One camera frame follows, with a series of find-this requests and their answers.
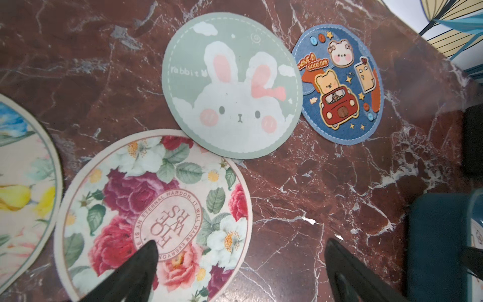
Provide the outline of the teal plastic storage tray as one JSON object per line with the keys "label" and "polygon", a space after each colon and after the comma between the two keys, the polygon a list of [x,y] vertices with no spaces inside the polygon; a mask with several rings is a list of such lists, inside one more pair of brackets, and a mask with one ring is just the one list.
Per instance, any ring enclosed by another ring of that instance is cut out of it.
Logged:
{"label": "teal plastic storage tray", "polygon": [[482,226],[482,190],[427,193],[410,208],[407,296],[410,301],[482,301],[482,270],[462,264],[471,219]]}

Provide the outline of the yellow black toolbox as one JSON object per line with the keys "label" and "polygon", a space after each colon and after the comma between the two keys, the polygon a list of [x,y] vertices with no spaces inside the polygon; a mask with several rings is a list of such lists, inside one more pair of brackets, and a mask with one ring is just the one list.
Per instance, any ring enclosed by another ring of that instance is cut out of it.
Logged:
{"label": "yellow black toolbox", "polygon": [[464,113],[462,152],[465,173],[482,177],[482,104],[469,107]]}

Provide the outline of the rose flower coaster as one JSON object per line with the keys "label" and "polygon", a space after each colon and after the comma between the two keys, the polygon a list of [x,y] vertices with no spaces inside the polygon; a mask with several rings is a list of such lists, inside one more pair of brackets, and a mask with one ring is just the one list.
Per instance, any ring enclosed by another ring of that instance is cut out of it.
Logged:
{"label": "rose flower coaster", "polygon": [[252,203],[236,164],[180,130],[113,143],[71,182],[55,263],[78,301],[146,243],[158,250],[152,301],[219,301],[249,248]]}

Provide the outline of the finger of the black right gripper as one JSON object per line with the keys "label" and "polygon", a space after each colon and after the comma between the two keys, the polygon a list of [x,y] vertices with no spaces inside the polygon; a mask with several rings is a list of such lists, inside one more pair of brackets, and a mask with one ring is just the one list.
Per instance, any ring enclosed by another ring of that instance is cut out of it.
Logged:
{"label": "finger of the black right gripper", "polygon": [[464,247],[462,249],[462,264],[470,270],[482,270],[482,249]]}

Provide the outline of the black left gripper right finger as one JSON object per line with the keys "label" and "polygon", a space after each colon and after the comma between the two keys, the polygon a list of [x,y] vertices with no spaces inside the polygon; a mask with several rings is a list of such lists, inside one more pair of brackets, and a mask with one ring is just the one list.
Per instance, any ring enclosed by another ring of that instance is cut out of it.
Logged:
{"label": "black left gripper right finger", "polygon": [[336,239],[325,247],[327,275],[335,301],[406,301]]}

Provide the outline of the blue denim bears coaster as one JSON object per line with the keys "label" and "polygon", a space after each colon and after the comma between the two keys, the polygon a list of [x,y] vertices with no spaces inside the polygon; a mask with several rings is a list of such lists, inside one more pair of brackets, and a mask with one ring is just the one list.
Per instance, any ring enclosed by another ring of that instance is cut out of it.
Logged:
{"label": "blue denim bears coaster", "polygon": [[384,87],[362,40],[342,25],[317,25],[292,54],[303,85],[302,114],[312,128],[339,145],[367,140],[382,119]]}

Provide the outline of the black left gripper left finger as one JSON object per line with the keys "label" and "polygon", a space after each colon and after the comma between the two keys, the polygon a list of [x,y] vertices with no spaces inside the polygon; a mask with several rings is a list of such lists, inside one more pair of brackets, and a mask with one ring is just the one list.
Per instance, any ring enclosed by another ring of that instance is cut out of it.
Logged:
{"label": "black left gripper left finger", "polygon": [[157,263],[157,244],[150,240],[81,301],[148,301]]}

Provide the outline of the alpaca coaster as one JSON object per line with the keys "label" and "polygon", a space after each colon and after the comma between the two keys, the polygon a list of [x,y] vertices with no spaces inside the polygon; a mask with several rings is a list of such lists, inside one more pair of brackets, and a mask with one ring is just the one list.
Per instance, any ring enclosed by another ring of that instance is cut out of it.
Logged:
{"label": "alpaca coaster", "polygon": [[470,242],[471,246],[477,249],[483,249],[483,228],[474,219],[471,219]]}

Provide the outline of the beige doodle coaster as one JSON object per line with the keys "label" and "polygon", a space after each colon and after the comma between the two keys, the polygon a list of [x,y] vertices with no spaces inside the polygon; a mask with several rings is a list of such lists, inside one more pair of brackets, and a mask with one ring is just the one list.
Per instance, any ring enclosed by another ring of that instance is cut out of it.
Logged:
{"label": "beige doodle coaster", "polygon": [[1,96],[1,291],[43,250],[62,192],[62,168],[50,135],[28,111]]}

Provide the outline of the green bunny coaster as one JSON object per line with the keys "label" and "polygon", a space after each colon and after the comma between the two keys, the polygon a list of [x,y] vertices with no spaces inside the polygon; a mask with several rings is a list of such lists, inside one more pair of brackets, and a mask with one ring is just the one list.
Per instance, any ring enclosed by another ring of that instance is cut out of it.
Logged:
{"label": "green bunny coaster", "polygon": [[233,13],[182,25],[162,63],[162,89],[181,129],[209,151],[256,159],[293,133],[303,104],[293,55],[265,26]]}

